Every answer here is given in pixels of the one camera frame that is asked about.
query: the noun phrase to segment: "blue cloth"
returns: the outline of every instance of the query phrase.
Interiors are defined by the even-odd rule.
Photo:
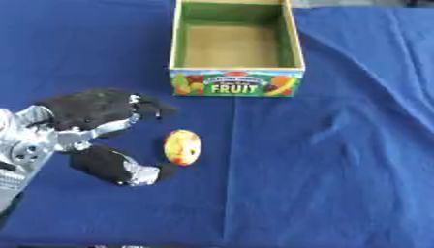
[[[172,1],[3,0],[0,106],[101,86],[182,112],[108,144],[144,164],[159,138],[202,137],[196,164],[119,188],[55,156],[5,243],[434,246],[434,10],[296,10],[307,72],[293,99],[172,97]]]

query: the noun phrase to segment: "red and yellow apple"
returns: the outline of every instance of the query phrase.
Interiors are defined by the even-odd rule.
[[[165,140],[166,157],[174,164],[189,166],[201,154],[202,143],[199,136],[188,130],[171,132]]]

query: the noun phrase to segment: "open box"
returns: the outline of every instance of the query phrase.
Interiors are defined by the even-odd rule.
[[[303,73],[289,0],[177,0],[175,95],[293,96]]]

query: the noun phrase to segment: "fruit label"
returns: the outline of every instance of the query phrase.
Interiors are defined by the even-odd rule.
[[[175,95],[290,97],[303,72],[172,70]]]

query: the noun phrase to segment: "box bottom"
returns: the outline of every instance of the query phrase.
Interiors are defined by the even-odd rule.
[[[188,68],[276,68],[273,28],[254,25],[187,25]]]

